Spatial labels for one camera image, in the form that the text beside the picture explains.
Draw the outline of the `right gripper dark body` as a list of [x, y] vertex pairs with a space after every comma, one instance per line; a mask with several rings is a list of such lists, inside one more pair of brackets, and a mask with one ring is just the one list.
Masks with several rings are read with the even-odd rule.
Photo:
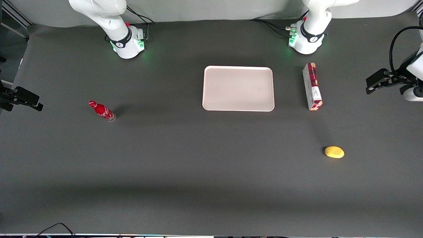
[[13, 109], [13, 94], [15, 93], [15, 89], [13, 89], [9, 84], [4, 85], [4, 83], [0, 82], [0, 108], [6, 111], [12, 111]]

